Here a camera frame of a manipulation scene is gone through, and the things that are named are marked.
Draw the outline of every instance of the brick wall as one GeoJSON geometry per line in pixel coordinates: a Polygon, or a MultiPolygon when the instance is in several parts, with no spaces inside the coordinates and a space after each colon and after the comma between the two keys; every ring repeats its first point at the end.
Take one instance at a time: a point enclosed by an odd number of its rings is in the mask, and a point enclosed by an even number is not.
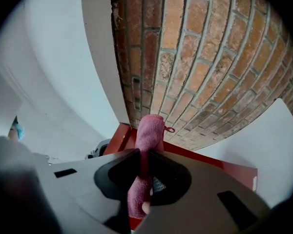
{"type": "Polygon", "coordinates": [[[132,127],[164,117],[189,150],[247,126],[276,98],[293,114],[293,41],[265,0],[112,0],[132,127]]]}

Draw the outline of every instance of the hand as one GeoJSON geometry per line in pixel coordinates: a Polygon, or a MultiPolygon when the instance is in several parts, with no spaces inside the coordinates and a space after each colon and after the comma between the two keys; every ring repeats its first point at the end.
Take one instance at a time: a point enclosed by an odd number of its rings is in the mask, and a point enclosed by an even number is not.
{"type": "MultiPolygon", "coordinates": [[[[151,188],[150,190],[150,195],[153,195],[153,189],[151,188]]],[[[146,213],[149,214],[150,212],[150,202],[143,202],[142,204],[142,210],[146,213]]]]}

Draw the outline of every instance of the metal mesh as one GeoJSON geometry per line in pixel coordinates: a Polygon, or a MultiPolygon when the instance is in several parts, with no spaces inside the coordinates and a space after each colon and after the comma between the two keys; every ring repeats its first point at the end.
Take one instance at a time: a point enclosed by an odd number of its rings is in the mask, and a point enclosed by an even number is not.
{"type": "Polygon", "coordinates": [[[153,177],[153,193],[160,192],[161,190],[165,189],[166,186],[157,178],[153,177]]]}

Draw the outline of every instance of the pink towel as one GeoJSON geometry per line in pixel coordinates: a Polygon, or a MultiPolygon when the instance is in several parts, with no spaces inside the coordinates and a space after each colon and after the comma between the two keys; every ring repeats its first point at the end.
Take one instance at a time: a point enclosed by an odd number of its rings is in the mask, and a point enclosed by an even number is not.
{"type": "Polygon", "coordinates": [[[150,189],[152,180],[148,175],[147,155],[150,149],[163,151],[164,130],[167,128],[163,117],[147,115],[140,121],[136,148],[140,149],[140,174],[136,177],[127,194],[128,213],[130,217],[142,219],[146,216],[142,210],[143,202],[150,202],[150,189]]]}

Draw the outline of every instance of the white wall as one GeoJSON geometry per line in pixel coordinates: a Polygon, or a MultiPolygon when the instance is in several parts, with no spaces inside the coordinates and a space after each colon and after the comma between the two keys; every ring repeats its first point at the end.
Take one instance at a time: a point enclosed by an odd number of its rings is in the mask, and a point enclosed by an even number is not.
{"type": "MultiPolygon", "coordinates": [[[[119,122],[93,64],[82,0],[25,0],[25,11],[30,42],[52,86],[85,122],[105,138],[111,138],[119,122]]],[[[105,55],[115,59],[114,51],[105,55]]],[[[108,85],[120,89],[112,82],[108,85]]]]}
{"type": "Polygon", "coordinates": [[[281,99],[241,131],[196,153],[256,167],[256,192],[271,207],[293,192],[293,117],[281,99]]]}
{"type": "Polygon", "coordinates": [[[0,74],[0,136],[7,136],[21,100],[0,74]]]}
{"type": "Polygon", "coordinates": [[[84,27],[102,87],[119,122],[128,123],[117,70],[111,23],[111,0],[82,0],[84,27]]]}

